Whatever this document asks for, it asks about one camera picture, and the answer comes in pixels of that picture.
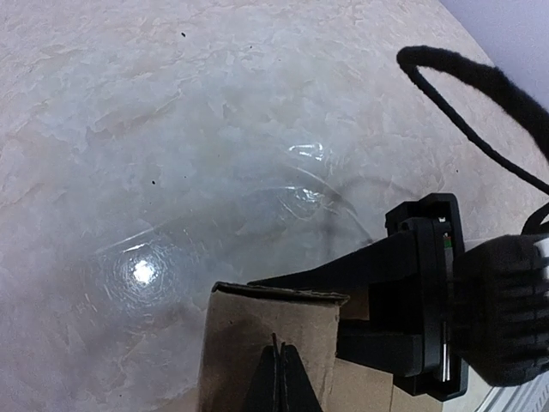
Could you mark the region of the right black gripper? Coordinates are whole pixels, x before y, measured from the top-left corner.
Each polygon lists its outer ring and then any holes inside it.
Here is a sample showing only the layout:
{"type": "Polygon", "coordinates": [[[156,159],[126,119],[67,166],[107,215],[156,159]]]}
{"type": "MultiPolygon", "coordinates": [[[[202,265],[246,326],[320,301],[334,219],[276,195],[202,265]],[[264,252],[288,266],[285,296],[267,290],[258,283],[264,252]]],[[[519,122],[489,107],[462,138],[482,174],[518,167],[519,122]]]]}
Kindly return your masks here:
{"type": "MultiPolygon", "coordinates": [[[[249,284],[338,291],[399,281],[415,270],[416,248],[413,232],[399,232],[317,268],[249,284]]],[[[441,402],[465,393],[469,368],[499,387],[522,385],[546,373],[547,206],[527,218],[520,234],[497,237],[455,254],[450,268],[440,369],[449,377],[446,382],[422,373],[422,335],[378,330],[369,321],[340,321],[336,356],[405,377],[394,379],[405,392],[428,394],[441,402]]]]}

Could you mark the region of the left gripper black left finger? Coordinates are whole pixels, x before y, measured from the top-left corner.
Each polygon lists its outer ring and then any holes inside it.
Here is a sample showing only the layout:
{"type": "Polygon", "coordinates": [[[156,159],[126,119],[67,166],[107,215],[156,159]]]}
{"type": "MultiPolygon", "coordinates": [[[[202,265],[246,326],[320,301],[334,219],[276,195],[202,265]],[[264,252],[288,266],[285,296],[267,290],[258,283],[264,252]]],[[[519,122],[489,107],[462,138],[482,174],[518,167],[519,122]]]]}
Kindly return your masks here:
{"type": "Polygon", "coordinates": [[[277,412],[281,407],[281,354],[275,333],[263,348],[242,406],[243,412],[277,412]]]}

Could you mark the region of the brown cardboard box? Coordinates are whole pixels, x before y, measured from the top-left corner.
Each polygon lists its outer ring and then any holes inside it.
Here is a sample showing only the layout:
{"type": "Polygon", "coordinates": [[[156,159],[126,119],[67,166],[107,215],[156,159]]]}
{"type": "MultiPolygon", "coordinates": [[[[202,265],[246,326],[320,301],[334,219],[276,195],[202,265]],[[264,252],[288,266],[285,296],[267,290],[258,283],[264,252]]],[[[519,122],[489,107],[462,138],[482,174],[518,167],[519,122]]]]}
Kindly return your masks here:
{"type": "Polygon", "coordinates": [[[216,282],[209,296],[199,411],[440,411],[388,373],[336,358],[340,294],[216,282]]]}

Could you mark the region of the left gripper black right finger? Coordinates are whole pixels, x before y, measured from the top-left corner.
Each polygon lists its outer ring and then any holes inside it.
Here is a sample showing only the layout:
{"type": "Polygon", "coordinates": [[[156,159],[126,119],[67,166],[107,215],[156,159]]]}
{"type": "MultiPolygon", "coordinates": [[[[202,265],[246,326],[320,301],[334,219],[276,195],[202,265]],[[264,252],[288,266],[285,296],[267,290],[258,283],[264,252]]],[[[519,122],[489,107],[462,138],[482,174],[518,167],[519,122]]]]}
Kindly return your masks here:
{"type": "Polygon", "coordinates": [[[281,344],[282,412],[322,412],[299,352],[293,345],[281,344]]]}

